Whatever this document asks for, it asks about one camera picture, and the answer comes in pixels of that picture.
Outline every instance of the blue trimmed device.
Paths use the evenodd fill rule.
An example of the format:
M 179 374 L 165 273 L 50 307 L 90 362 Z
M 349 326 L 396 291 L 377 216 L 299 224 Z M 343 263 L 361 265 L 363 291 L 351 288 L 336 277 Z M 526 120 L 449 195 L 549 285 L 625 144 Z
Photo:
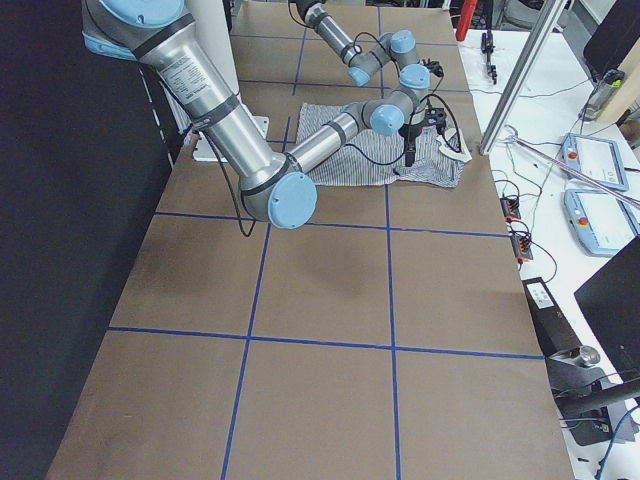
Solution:
M 640 234 L 639 212 L 599 190 L 567 190 L 564 207 L 590 255 L 612 257 Z
M 616 142 L 570 133 L 562 143 L 562 159 L 605 187 L 626 192 L 627 175 Z
M 91 52 L 155 68 L 194 128 L 236 171 L 242 205 L 257 220 L 283 229 L 304 225 L 317 201 L 310 170 L 362 130 L 402 134 L 408 122 L 425 118 L 430 73 L 410 31 L 385 33 L 364 53 L 321 0 L 297 0 L 300 18 L 339 55 L 356 85 L 390 61 L 401 69 L 400 85 L 384 100 L 347 105 L 288 152 L 274 152 L 198 44 L 188 7 L 189 0 L 82 0 L 84 42 Z

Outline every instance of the dark wall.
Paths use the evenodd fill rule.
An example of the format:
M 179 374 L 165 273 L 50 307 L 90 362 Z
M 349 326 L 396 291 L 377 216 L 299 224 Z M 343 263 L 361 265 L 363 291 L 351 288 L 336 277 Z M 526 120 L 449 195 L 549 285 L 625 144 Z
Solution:
M 152 106 L 178 139 L 80 0 L 0 8 L 0 478 L 42 478 L 170 173 Z

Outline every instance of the white table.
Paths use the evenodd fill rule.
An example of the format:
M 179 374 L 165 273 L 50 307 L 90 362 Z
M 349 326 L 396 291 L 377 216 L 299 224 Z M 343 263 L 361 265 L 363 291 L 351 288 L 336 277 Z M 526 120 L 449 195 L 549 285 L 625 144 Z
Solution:
M 497 85 L 493 85 L 486 75 L 485 56 L 480 51 L 481 35 L 482 31 L 470 30 L 465 41 L 459 43 L 459 49 L 469 86 L 472 89 L 480 127 L 484 131 L 500 95 L 473 92 L 473 90 L 493 92 L 502 92 L 504 90 L 528 34 L 522 32 L 494 32 L 496 49 L 492 60 L 497 67 Z M 552 34 L 522 95 L 552 93 L 574 86 L 586 79 L 585 72 L 562 35 Z M 591 83 L 585 82 L 571 90 L 551 97 L 520 98 L 508 119 L 508 123 L 516 127 L 521 138 L 528 141 L 560 143 L 576 122 L 577 113 L 583 107 L 591 90 Z M 583 132 L 590 134 L 604 127 L 606 127 L 606 124 L 585 123 Z M 579 129 L 580 124 L 578 123 L 573 131 L 577 132 Z M 597 136 L 615 140 L 618 143 L 625 166 L 638 168 L 638 159 L 628 147 L 616 126 L 605 128 Z M 548 163 L 544 159 L 524 151 L 521 147 L 511 146 L 510 148 L 517 172 L 541 184 L 549 168 Z M 556 155 L 559 149 L 555 145 L 541 145 L 536 148 L 551 156 Z M 490 161 L 492 168 L 505 172 L 508 179 L 518 185 L 521 193 L 538 193 L 538 189 L 534 185 L 514 174 L 504 145 L 497 145 L 493 149 Z M 494 177 L 496 180 L 505 178 L 500 172 L 494 172 Z M 640 198 L 640 175 L 630 173 L 628 178 L 631 188 L 627 194 L 631 197 Z M 574 331 L 583 344 L 592 345 L 602 352 L 599 342 L 578 308 L 573 293 L 608 259 L 586 255 L 566 219 L 562 204 L 563 192 L 567 188 L 584 186 L 584 184 L 574 186 L 574 183 L 574 181 L 569 181 L 557 167 L 553 169 L 544 185 L 537 208 L 533 240 L 549 250 L 558 262 L 558 272 L 555 278 L 548 283 L 548 287 Z M 498 193 L 502 192 L 504 186 L 504 182 L 496 184 Z M 514 191 L 513 187 L 507 186 L 507 194 L 514 193 Z M 521 199 L 520 210 L 523 221 L 530 227 L 533 222 L 534 205 L 534 197 Z M 545 253 L 535 246 L 533 249 L 534 261 L 525 263 L 522 266 L 521 277 L 522 279 L 527 279 L 540 276 L 543 279 L 548 279 L 553 273 L 553 263 Z M 605 373 L 615 371 L 606 356 L 599 366 Z M 611 378 L 617 379 L 612 381 L 619 381 L 617 376 Z M 630 401 L 627 406 L 631 408 L 635 406 L 635 402 Z M 636 411 L 633 417 L 634 421 L 640 423 L 640 412 Z M 576 478 L 582 480 L 593 478 L 597 470 L 597 462 L 604 455 L 607 444 L 600 443 L 589 447 L 581 447 L 575 443 L 570 432 L 565 432 L 565 440 Z M 577 460 L 578 458 L 586 458 L 589 462 L 580 462 Z M 637 435 L 635 443 L 616 444 L 614 446 L 602 478 L 603 480 L 619 478 L 634 480 L 638 478 L 639 472 L 640 435 Z

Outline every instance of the label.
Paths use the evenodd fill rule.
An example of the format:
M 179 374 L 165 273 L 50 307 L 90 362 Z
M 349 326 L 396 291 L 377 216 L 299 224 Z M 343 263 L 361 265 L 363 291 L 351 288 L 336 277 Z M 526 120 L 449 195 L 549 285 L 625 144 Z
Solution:
M 533 301 L 538 305 L 538 308 L 543 309 L 553 307 L 553 301 L 545 290 L 544 285 L 541 283 L 530 283 L 527 285 L 527 289 L 529 290 Z
M 183 105 L 211 89 L 204 72 L 189 55 L 180 57 L 160 73 Z

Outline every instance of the striped cloth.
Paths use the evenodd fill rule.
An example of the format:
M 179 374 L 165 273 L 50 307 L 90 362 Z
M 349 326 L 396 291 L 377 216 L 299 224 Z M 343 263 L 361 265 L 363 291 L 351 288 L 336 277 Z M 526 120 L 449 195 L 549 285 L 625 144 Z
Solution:
M 300 143 L 338 116 L 341 108 L 303 104 L 296 142 Z M 355 148 L 345 146 L 308 175 L 317 185 L 385 185 L 396 180 L 407 180 L 455 187 L 462 176 L 464 164 L 443 155 L 438 150 L 440 144 L 436 137 L 435 128 L 427 128 L 416 139 L 416 161 L 410 168 L 404 166 L 404 158 L 389 166 L 374 165 Z M 359 133 L 349 143 L 357 145 L 369 158 L 380 163 L 389 163 L 398 158 L 404 148 L 404 141 L 399 135 L 383 137 L 371 130 Z

